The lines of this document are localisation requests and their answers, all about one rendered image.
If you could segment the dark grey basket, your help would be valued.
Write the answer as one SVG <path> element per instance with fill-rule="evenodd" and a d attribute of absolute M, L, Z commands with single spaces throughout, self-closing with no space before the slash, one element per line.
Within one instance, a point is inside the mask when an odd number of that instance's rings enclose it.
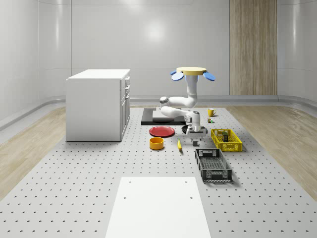
<path fill-rule="evenodd" d="M 232 169 L 220 149 L 196 149 L 195 157 L 203 180 L 232 180 Z"/>

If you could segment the yellow basket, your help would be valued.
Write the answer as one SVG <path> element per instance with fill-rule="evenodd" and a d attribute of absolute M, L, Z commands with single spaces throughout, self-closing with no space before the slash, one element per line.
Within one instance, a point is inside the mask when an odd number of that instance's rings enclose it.
<path fill-rule="evenodd" d="M 228 141 L 222 140 L 223 132 L 227 132 Z M 242 142 L 238 136 L 231 129 L 212 129 L 211 138 L 218 149 L 222 151 L 242 151 Z"/>

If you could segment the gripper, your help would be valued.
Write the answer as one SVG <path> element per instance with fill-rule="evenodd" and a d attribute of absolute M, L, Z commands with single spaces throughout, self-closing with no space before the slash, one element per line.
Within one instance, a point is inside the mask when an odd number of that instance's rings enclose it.
<path fill-rule="evenodd" d="M 186 135 L 191 139 L 193 146 L 199 146 L 199 142 L 207 133 L 208 130 L 205 127 L 201 127 L 199 131 L 194 131 L 191 125 L 187 127 L 186 131 Z"/>

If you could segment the white board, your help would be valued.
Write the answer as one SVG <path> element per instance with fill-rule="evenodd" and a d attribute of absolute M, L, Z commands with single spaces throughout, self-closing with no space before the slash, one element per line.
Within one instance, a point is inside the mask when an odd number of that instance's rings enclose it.
<path fill-rule="evenodd" d="M 106 238 L 211 238 L 194 177 L 122 177 Z"/>

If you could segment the black plate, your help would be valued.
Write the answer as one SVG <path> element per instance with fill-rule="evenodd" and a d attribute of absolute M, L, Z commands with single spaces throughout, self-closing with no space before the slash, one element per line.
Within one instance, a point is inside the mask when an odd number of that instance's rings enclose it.
<path fill-rule="evenodd" d="M 182 126 L 182 131 L 183 131 L 184 134 L 187 133 L 187 128 L 188 128 L 188 126 L 189 126 L 188 124 Z"/>

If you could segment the yellow bowl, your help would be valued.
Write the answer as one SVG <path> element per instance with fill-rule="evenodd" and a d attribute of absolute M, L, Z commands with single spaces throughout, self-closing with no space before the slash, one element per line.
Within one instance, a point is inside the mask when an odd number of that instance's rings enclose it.
<path fill-rule="evenodd" d="M 153 150 L 160 150 L 164 147 L 164 139 L 161 137 L 152 137 L 150 139 L 150 148 Z"/>

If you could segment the red plate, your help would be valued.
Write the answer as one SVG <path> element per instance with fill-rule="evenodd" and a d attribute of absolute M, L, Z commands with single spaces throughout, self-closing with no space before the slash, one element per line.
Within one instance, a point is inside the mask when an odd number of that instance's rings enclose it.
<path fill-rule="evenodd" d="M 154 126 L 149 129 L 149 133 L 154 137 L 170 137 L 175 134 L 175 130 L 169 126 Z"/>

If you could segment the white cabinet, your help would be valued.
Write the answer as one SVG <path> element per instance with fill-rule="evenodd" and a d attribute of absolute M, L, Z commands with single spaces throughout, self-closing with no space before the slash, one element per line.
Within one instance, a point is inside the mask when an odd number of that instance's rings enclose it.
<path fill-rule="evenodd" d="M 130 118 L 130 70 L 88 69 L 66 80 L 66 140 L 121 141 Z"/>

